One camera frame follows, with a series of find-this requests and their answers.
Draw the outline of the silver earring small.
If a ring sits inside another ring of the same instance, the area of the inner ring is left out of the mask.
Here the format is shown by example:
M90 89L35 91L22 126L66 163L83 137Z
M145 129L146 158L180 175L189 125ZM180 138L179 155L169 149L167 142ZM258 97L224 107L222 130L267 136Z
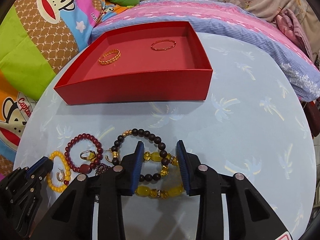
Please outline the silver earring small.
M58 181L60 182L64 182L65 180L65 171L61 168L59 168L59 170L56 173L56 178Z

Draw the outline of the gold hoop earring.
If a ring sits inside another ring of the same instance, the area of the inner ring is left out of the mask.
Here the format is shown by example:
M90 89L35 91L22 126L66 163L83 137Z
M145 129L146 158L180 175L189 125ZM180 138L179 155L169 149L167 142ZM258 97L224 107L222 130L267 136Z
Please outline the gold hoop earring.
M105 152L105 159L109 162L109 163L112 163L112 160L113 160L113 152L108 149L108 150L104 150Z

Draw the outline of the light blue palm tablecloth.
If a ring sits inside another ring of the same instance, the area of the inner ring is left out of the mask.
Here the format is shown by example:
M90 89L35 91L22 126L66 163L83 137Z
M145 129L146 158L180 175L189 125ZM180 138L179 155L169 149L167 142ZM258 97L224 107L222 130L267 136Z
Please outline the light blue palm tablecloth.
M243 173L299 239L316 188L315 150L299 100L259 48L214 34L200 33L199 39L213 68L205 101L69 106L48 86L24 129L15 167L62 151L80 133L110 148L125 130L147 129L170 152L182 140L217 172Z

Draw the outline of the red cardboard tray box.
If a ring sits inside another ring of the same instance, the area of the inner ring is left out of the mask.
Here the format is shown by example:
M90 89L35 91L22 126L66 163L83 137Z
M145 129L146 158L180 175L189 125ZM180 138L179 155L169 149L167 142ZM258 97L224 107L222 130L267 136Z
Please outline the red cardboard tray box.
M153 51L157 40L176 47ZM99 57L119 49L115 63ZM54 89L69 105L105 102L203 101L212 67L199 37L185 21L155 22L108 31L90 44L60 77Z

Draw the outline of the thin rose gold bangle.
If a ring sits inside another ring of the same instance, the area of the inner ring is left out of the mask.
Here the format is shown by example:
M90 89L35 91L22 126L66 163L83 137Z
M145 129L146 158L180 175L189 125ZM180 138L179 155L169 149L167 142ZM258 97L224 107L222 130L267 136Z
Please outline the thin rose gold bangle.
M176 41L171 39L157 40L153 42L150 48L153 51L167 51L176 47Z

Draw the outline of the dark red stool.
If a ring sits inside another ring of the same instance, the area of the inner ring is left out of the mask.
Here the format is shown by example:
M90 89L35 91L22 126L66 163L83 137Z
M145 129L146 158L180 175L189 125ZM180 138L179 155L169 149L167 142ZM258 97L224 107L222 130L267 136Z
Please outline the dark red stool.
M305 114L313 137L317 137L320 131L320 113L313 102L306 104Z

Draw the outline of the cartoon monkey colourful quilt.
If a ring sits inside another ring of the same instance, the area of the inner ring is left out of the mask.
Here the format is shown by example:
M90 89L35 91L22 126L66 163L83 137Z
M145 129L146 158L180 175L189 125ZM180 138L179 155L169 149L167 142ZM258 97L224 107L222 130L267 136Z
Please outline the cartoon monkey colourful quilt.
M1 176L37 101L88 45L105 0L1 0Z

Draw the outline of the pink blue striped pillow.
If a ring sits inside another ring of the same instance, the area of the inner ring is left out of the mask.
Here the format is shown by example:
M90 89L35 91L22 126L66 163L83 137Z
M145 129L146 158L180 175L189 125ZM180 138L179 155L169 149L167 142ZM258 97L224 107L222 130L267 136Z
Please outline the pink blue striped pillow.
M211 0L149 0L96 25L91 41L107 31L131 25L187 21L199 33L250 43L268 53L284 72L300 100L319 98L319 70L277 27L232 3Z

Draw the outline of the pink folded cloth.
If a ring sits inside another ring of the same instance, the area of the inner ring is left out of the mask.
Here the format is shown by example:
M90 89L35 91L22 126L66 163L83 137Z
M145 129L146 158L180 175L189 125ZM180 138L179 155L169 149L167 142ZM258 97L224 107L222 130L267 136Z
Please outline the pink folded cloth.
M295 14L290 9L285 9L274 18L278 29L294 43L304 54L312 59L312 50L309 40Z

